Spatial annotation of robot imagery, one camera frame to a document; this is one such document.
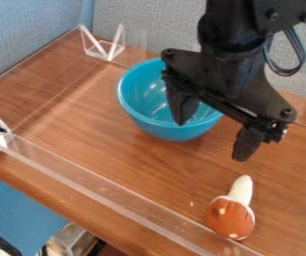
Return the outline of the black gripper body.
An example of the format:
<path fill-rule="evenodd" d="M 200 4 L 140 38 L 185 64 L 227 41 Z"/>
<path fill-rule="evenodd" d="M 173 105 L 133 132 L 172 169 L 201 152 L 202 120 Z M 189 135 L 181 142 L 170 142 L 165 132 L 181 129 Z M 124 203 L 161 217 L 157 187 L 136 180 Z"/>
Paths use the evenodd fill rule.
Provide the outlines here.
<path fill-rule="evenodd" d="M 283 139 L 296 110 L 271 86 L 261 65 L 224 61 L 205 53 L 174 48 L 161 51 L 165 78 L 188 83 L 200 104 L 264 132 L 263 142 Z"/>

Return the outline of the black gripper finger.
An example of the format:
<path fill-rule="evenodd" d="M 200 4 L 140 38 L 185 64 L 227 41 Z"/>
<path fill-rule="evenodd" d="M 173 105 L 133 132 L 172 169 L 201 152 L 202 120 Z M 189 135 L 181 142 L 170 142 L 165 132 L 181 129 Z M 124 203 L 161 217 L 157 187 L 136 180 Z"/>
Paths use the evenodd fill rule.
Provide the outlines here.
<path fill-rule="evenodd" d="M 243 127 L 233 144 L 232 159 L 244 162 L 256 152 L 264 139 L 264 132 L 255 127 Z"/>
<path fill-rule="evenodd" d="M 166 100 L 174 122 L 182 126 L 198 108 L 198 99 L 192 86 L 184 81 L 165 78 Z"/>

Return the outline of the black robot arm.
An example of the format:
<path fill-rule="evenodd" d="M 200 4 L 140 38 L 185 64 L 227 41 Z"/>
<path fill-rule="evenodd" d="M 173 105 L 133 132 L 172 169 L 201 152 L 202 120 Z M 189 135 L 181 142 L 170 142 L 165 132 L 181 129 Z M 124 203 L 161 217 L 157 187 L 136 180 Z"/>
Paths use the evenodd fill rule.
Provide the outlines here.
<path fill-rule="evenodd" d="M 245 161 L 261 143 L 283 139 L 296 110 L 271 86 L 265 69 L 288 77 L 269 57 L 276 33 L 285 34 L 297 60 L 306 51 L 293 26 L 306 23 L 306 0 L 206 0 L 197 23 L 197 52 L 168 48 L 162 81 L 173 120 L 182 125 L 200 104 L 243 124 L 232 158 Z"/>

